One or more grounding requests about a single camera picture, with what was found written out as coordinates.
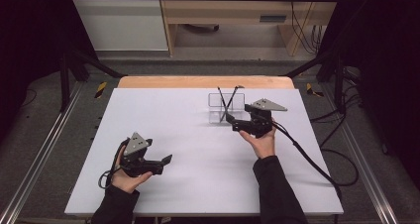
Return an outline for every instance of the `person's left hand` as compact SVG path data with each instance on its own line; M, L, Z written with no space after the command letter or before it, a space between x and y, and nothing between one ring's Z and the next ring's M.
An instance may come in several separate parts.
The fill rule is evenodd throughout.
M124 146L118 155L116 166L120 164L121 157L125 150L126 147ZM148 171L138 177L130 177L122 169L119 169L112 175L111 183L127 193L133 193L137 186L147 181L152 175L153 174Z

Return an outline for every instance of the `hand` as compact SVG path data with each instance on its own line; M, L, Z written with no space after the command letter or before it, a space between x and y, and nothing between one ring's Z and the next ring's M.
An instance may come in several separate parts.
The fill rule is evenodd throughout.
M116 166L120 164L120 159L123 156L124 150L126 150L125 146L121 149L120 154L118 155ZM114 172L114 175L112 175L111 183L127 193L133 193L137 186L144 183L152 175L153 174L149 171L138 177L130 177L122 169L119 169Z
M275 147L274 147L274 134L275 128L272 127L271 131L266 133L260 138L255 138L245 131L240 131L239 134L253 146L254 152L257 157L264 159L266 157L275 156Z

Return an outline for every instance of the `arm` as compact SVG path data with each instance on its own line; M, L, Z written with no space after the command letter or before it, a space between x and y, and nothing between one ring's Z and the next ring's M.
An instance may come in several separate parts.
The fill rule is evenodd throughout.
M120 163L125 149L121 149L116 165ZM105 197L93 214L92 224L131 224L133 210L139 199L136 187L147 181L153 174L146 172L138 177L130 177L119 169L112 175L111 185L105 189Z
M251 144L259 158L254 164L254 173L260 185L262 224L307 223L275 155L275 128L258 139L244 131L240 131L240 134Z

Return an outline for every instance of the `black curtain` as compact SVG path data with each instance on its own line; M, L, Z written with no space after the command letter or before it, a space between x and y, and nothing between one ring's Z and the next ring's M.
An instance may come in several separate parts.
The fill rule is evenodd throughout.
M321 51L333 46L362 2L337 5ZM344 66L361 71L361 95L383 143L420 188L420 2L368 0L346 33Z
M64 52L78 49L97 56L72 0L0 0L0 19L1 141L25 100L28 85L59 71ZM71 62L83 67L83 61Z

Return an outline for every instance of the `wooden cabinet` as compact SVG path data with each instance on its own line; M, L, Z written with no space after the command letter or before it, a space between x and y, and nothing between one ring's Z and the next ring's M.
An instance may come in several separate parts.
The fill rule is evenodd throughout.
M169 52L173 54L179 24L277 24L288 53L294 56L299 37L292 28L290 2L160 1ZM293 3L294 27L327 26L336 3Z

